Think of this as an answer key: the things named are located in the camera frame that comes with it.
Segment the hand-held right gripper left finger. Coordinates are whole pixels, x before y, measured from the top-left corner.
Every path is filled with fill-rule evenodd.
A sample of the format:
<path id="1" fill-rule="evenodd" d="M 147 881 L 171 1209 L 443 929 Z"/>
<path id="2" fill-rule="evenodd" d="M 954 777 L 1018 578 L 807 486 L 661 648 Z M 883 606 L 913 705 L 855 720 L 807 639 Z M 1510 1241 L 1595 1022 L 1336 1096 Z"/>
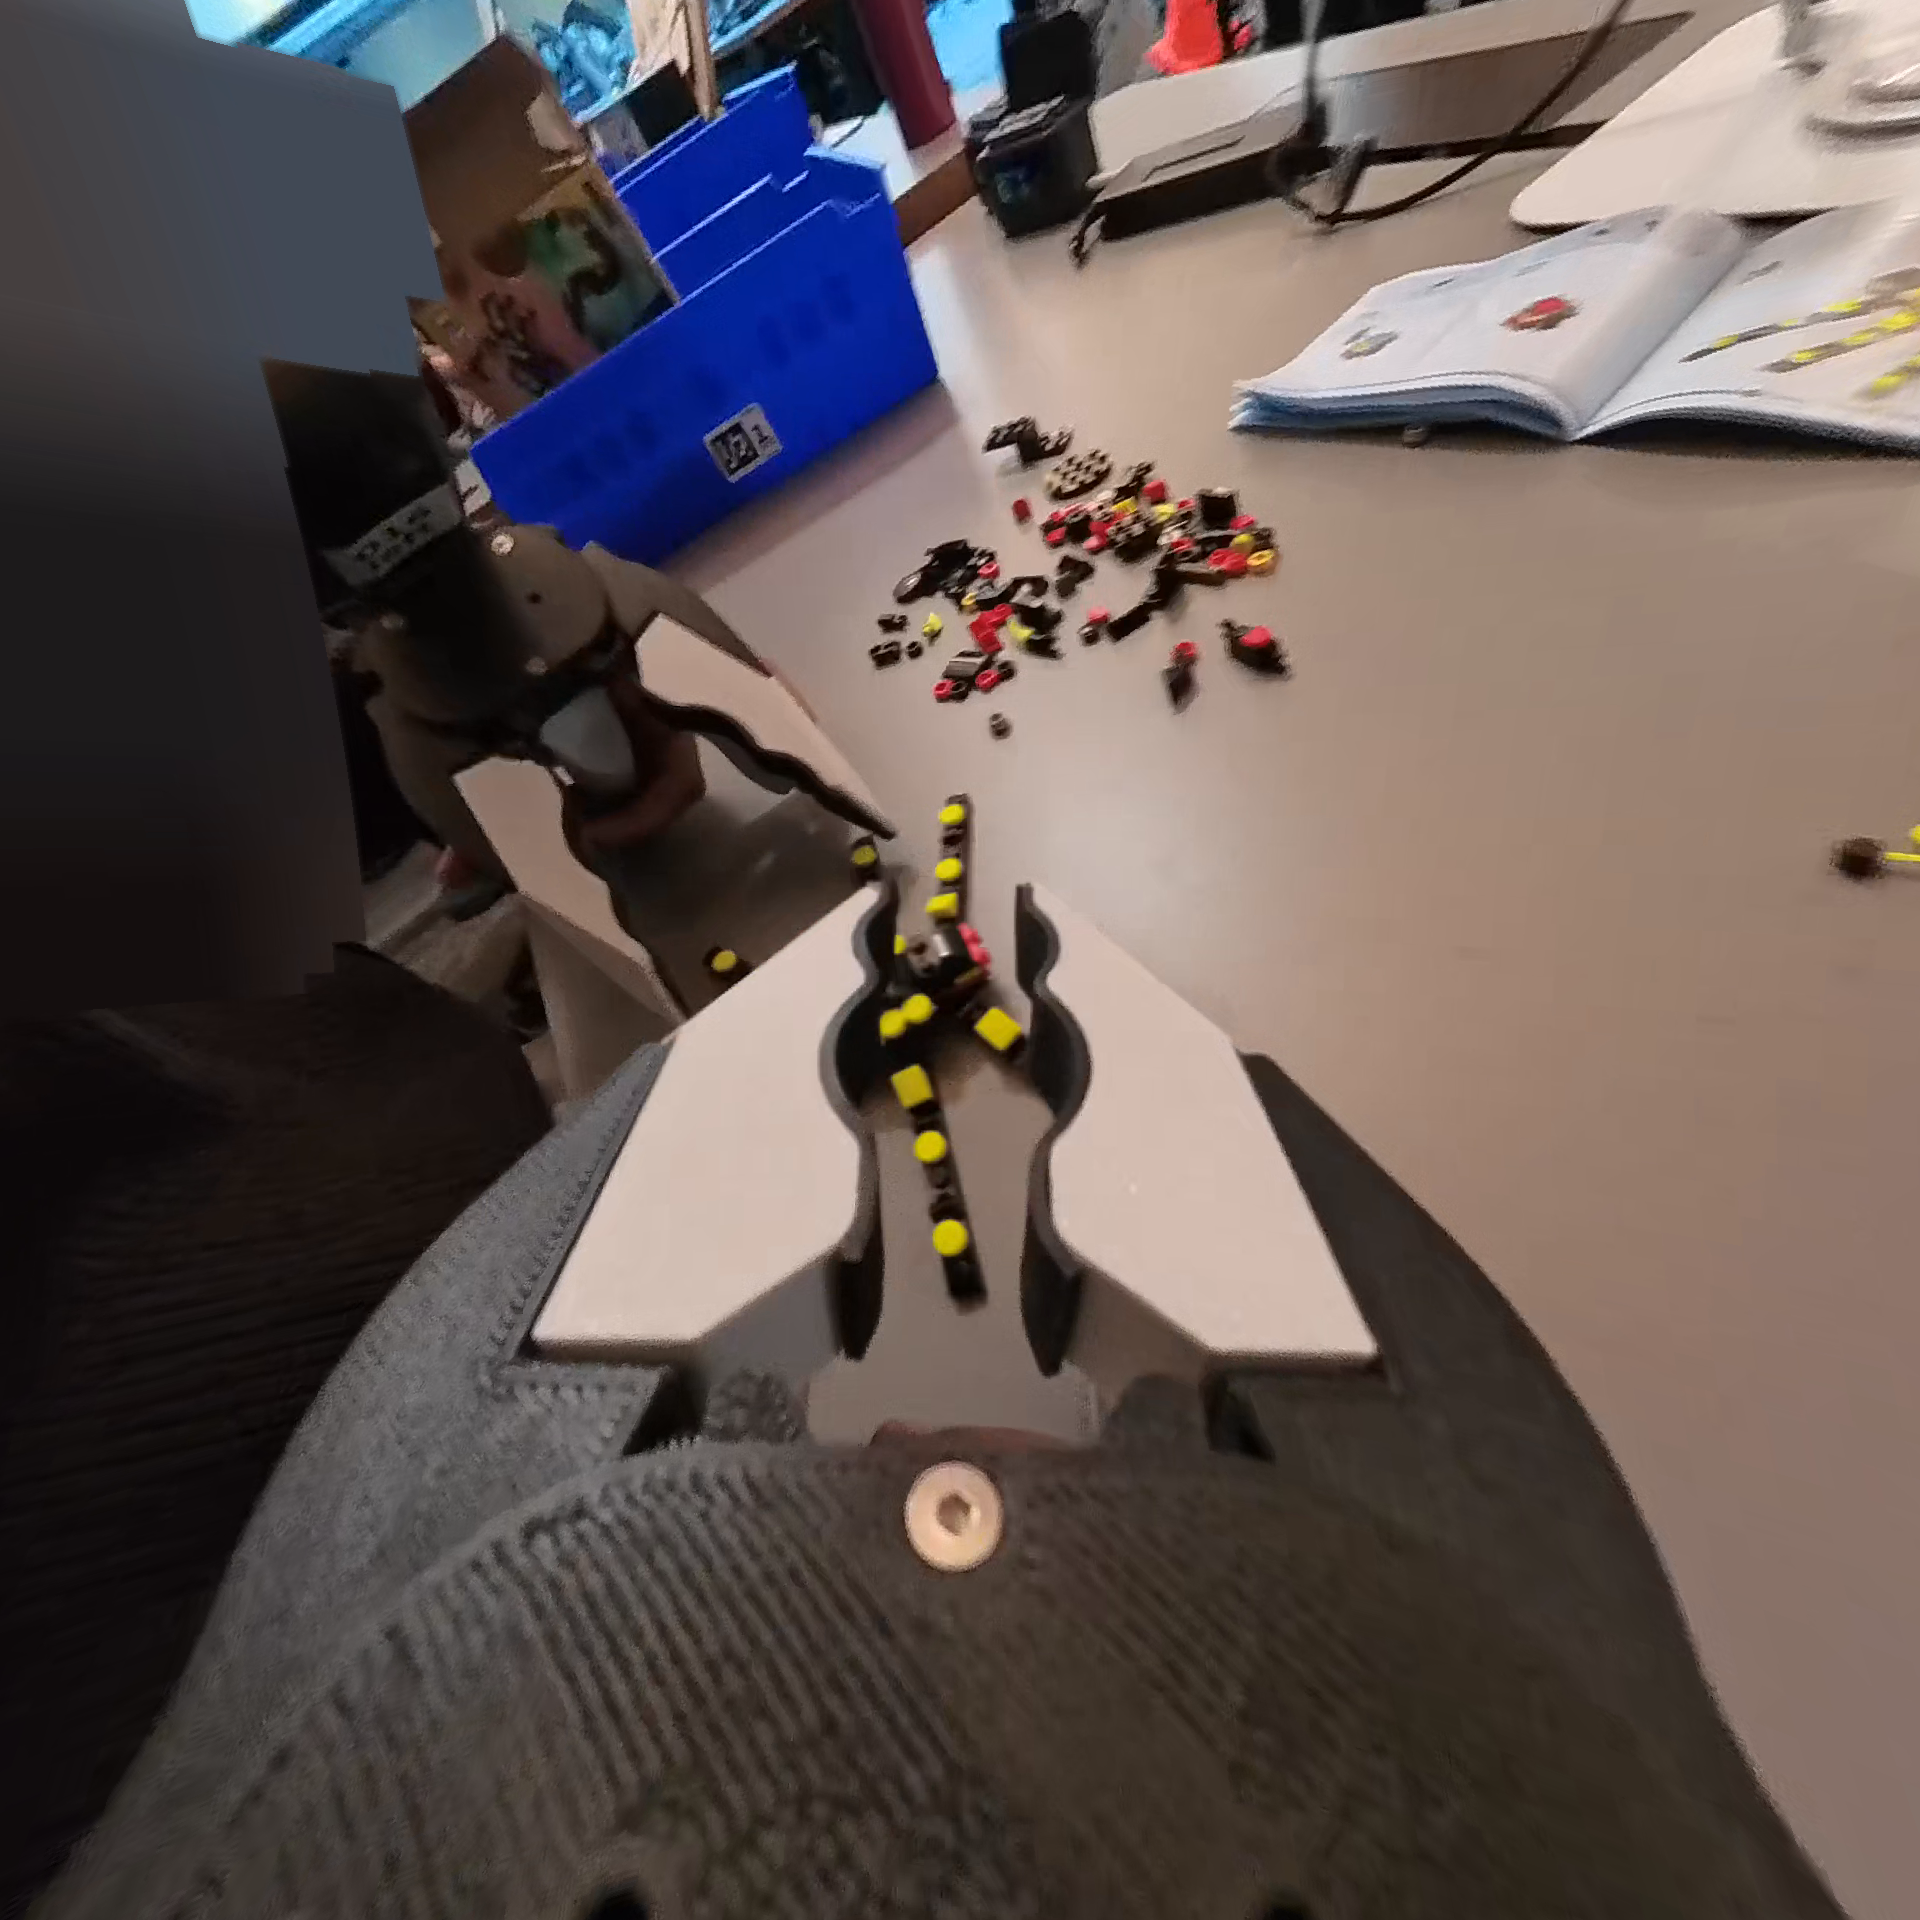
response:
<path id="1" fill-rule="evenodd" d="M 817 1375 L 866 1354 L 883 1239 L 857 1096 L 897 901 L 893 880 L 845 901 L 663 1046 L 561 1246 L 537 1357 Z"/>

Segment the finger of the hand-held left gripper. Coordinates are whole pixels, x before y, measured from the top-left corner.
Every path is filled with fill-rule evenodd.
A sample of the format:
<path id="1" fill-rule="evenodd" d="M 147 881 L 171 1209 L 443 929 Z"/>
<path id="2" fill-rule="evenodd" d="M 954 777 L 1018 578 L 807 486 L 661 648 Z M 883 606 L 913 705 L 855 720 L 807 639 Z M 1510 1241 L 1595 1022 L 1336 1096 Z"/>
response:
<path id="1" fill-rule="evenodd" d="M 771 793 L 802 793 L 841 823 L 897 837 L 853 761 L 776 673 L 670 615 L 631 644 L 640 696 L 672 727 L 719 745 Z"/>
<path id="2" fill-rule="evenodd" d="M 597 1023 L 659 1039 L 687 1016 L 653 953 L 617 914 L 609 880 L 573 846 L 565 785 L 528 758 L 489 757 L 454 777 L 512 877 L 535 978 L 559 1039 Z"/>

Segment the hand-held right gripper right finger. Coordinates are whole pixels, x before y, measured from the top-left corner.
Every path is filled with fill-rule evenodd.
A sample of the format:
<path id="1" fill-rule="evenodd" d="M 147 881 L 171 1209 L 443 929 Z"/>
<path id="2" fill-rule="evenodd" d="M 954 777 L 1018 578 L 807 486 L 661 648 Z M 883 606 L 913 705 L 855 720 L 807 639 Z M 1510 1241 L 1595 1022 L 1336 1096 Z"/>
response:
<path id="1" fill-rule="evenodd" d="M 1379 1340 L 1267 1104 L 1206 1013 L 1043 884 L 1018 888 L 1047 1109 L 1021 1311 L 1046 1375 L 1362 1373 Z"/>

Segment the yellow black lego spider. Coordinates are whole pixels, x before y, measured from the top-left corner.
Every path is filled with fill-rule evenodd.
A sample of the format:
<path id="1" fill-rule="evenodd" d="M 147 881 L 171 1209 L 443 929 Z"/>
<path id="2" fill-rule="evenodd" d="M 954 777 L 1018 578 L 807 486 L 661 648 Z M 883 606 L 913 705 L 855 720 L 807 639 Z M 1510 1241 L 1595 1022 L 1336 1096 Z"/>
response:
<path id="1" fill-rule="evenodd" d="M 937 1078 L 961 1038 L 1009 1064 L 1025 1050 L 1025 1029 L 995 996 L 993 953 L 973 924 L 977 807 L 951 790 L 937 816 L 939 846 L 923 924 L 898 929 L 872 1016 L 887 1088 L 913 1127 L 913 1153 L 928 1189 L 928 1233 L 959 1310 L 989 1302 L 989 1280 L 959 1167 L 954 1128 Z"/>

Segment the pile of loose lego pieces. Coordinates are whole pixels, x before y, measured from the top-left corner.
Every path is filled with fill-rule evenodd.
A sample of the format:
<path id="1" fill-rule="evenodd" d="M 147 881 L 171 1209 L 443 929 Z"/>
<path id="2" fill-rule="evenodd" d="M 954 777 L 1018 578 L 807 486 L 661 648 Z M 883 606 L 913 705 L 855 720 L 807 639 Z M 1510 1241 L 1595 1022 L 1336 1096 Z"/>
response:
<path id="1" fill-rule="evenodd" d="M 981 450 L 1018 480 L 1006 512 L 1035 564 L 967 534 L 928 543 L 866 644 L 877 671 L 927 663 L 939 705 L 993 701 L 1070 644 L 1120 644 L 1195 594 L 1281 572 L 1275 527 L 1231 486 L 1182 490 L 1158 461 L 1123 463 L 1033 415 L 997 421 Z"/>

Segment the person's left hand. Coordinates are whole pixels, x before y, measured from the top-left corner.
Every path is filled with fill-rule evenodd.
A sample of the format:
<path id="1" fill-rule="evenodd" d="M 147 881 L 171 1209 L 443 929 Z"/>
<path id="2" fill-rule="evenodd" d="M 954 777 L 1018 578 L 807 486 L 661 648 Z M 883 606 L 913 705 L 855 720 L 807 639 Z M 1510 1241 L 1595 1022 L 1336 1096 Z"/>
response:
<path id="1" fill-rule="evenodd" d="M 573 839 L 586 853 L 640 847 L 672 826 L 707 793 L 701 740 L 661 714 L 647 701 L 617 708 L 635 764 L 631 793 L 575 805 Z"/>

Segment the blue plastic bin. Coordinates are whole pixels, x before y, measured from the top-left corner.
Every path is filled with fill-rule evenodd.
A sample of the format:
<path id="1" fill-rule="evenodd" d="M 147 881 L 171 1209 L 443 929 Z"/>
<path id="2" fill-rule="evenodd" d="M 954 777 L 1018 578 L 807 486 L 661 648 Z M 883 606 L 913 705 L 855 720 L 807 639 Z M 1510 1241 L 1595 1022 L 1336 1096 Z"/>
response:
<path id="1" fill-rule="evenodd" d="M 937 381 L 886 173 L 791 66 L 614 192 L 678 303 L 474 446 L 512 520 L 659 561 Z"/>

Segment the printed cardboard box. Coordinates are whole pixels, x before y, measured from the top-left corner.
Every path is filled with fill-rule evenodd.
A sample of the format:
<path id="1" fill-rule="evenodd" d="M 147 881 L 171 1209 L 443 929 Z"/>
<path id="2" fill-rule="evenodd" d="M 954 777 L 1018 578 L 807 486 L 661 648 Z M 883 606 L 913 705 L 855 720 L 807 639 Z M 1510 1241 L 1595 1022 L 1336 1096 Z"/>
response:
<path id="1" fill-rule="evenodd" d="M 502 424 L 679 303 L 545 66 L 493 39 L 402 113 L 440 269 L 429 365 Z"/>

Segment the black electronic device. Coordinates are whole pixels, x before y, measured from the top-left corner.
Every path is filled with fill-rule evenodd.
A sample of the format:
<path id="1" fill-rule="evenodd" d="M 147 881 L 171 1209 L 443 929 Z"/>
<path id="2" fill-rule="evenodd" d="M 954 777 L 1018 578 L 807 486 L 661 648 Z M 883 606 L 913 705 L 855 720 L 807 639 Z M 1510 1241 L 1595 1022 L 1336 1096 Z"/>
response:
<path id="1" fill-rule="evenodd" d="M 1021 1 L 999 28 L 999 96 L 967 120 L 979 202 L 1014 241 L 1072 223 L 1093 200 L 1097 32 L 1078 4 Z"/>

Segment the dark red bottle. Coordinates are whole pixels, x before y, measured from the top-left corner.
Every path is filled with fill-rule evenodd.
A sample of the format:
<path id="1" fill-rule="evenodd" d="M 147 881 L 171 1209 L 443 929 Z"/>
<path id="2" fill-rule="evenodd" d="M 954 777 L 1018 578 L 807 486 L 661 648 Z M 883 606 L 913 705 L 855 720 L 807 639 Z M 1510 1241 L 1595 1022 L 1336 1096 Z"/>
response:
<path id="1" fill-rule="evenodd" d="M 954 132 L 954 92 L 928 32 L 927 4 L 853 1 L 851 8 L 903 146 L 918 153 Z"/>

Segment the black power adapter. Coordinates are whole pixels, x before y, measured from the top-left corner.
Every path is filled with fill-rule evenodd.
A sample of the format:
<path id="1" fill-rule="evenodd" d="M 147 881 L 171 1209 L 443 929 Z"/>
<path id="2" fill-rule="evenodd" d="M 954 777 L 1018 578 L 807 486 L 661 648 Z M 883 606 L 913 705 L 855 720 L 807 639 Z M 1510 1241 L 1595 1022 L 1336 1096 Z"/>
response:
<path id="1" fill-rule="evenodd" d="M 1283 198 L 1329 165 L 1329 111 L 1309 74 L 1286 100 L 1128 161 L 1072 230 L 1072 250 Z"/>

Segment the white blue instruction booklet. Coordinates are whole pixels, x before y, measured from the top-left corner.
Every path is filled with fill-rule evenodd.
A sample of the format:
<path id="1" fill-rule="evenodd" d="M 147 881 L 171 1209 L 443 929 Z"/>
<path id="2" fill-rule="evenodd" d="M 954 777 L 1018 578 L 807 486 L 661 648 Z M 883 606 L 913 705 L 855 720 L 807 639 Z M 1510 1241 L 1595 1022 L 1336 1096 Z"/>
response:
<path id="1" fill-rule="evenodd" d="M 1919 450 L 1915 209 L 1749 228 L 1642 207 L 1373 288 L 1234 388 L 1231 426 L 1501 424 L 1582 444 L 1646 424 L 1776 426 Z"/>

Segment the white stand base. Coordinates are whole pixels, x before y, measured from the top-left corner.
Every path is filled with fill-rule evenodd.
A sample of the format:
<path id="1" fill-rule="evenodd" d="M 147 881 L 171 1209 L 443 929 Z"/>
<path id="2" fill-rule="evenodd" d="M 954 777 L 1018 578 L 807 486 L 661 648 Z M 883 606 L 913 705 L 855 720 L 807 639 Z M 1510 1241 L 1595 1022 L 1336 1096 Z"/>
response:
<path id="1" fill-rule="evenodd" d="M 1565 230 L 1635 207 L 1690 202 L 1743 222 L 1787 222 L 1886 200 L 1915 209 L 1915 132 L 1839 132 L 1815 113 L 1866 57 L 1915 50 L 1915 4 L 1813 4 L 1825 66 L 1781 55 L 1781 4 L 1693 4 L 1687 57 L 1528 183 L 1510 216 Z"/>

